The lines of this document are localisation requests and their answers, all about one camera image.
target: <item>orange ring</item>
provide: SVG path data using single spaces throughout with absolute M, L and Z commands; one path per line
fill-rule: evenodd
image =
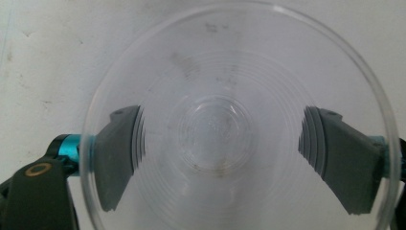
M 44 169 L 34 172 L 34 169 L 37 168 L 37 167 L 44 167 Z M 45 172 L 47 172 L 51 168 L 52 168 L 52 165 L 50 163 L 39 163 L 39 164 L 36 164 L 36 165 L 33 165 L 33 166 L 29 167 L 25 171 L 25 175 L 27 175 L 29 177 L 38 176 L 38 175 L 44 174 Z

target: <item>teal component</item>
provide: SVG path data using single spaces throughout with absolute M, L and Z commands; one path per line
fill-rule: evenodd
M 79 163 L 79 142 L 80 135 L 71 134 L 67 136 L 59 148 L 59 155 L 66 155 L 71 161 Z

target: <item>white surface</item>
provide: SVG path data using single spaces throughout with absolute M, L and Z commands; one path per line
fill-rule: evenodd
M 195 2 L 204 0 L 0 0 L 0 181 L 60 133 L 80 133 L 99 82 L 136 34 Z M 406 138 L 406 2 L 273 2 L 324 22 L 358 51 Z M 92 229 L 79 180 L 70 182 L 81 229 Z

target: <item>clear plastic bowl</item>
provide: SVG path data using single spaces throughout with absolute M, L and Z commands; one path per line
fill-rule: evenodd
M 103 210 L 94 145 L 109 115 L 132 105 L 143 110 L 144 156 L 117 207 Z M 299 153 L 309 106 L 385 139 L 370 212 L 346 212 Z M 80 174 L 97 229 L 384 229 L 397 153 L 382 88 L 339 35 L 283 7 L 221 3 L 175 15 L 117 60 L 88 112 Z

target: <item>scratch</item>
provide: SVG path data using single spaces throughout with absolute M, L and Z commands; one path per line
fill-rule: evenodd
M 3 65 L 3 58 L 4 58 L 4 55 L 5 55 L 5 52 L 6 52 L 6 41 L 7 41 L 7 38 L 9 36 L 9 30 L 10 30 L 10 24 L 11 24 L 11 12 L 12 12 L 13 6 L 14 6 L 14 1 L 11 1 L 11 8 L 10 8 L 10 12 L 9 12 L 9 20 L 7 22 L 6 31 L 5 31 L 5 34 L 4 34 L 4 41 L 3 41 L 3 45 L 2 45 L 3 46 L 2 47 L 2 53 L 1 53 L 1 57 L 0 57 L 0 69 L 1 69 L 1 67 Z
M 32 34 L 32 32 L 22 32 L 26 37 L 30 37 L 30 35 Z
M 12 52 L 9 52 L 9 54 L 7 55 L 7 60 L 12 61 Z
M 206 26 L 207 32 L 217 33 L 217 26 L 215 24 L 210 24 L 210 23 L 206 22 L 205 26 Z
M 30 86 L 25 83 L 24 77 L 23 77 L 22 74 L 20 74 L 20 77 L 18 78 L 18 84 L 19 84 L 21 87 L 25 88 L 25 89 L 30 89 Z

